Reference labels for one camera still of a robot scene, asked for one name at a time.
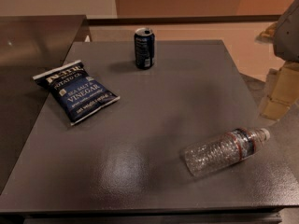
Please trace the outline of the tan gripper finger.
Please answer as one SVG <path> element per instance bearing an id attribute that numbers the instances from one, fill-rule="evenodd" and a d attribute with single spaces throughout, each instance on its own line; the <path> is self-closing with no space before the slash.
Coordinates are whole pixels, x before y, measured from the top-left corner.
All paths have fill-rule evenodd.
<path id="1" fill-rule="evenodd" d="M 278 70 L 270 69 L 259 105 L 260 115 L 280 120 L 299 100 L 299 63 L 285 62 Z"/>

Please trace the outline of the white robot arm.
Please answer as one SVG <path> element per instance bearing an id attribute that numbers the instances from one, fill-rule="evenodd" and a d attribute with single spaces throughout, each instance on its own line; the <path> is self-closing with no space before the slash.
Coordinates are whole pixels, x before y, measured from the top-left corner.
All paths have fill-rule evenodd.
<path id="1" fill-rule="evenodd" d="M 284 61 L 278 70 L 269 70 L 259 104 L 262 117 L 277 121 L 299 99 L 299 0 L 294 0 L 258 39 L 271 42 L 274 54 Z"/>

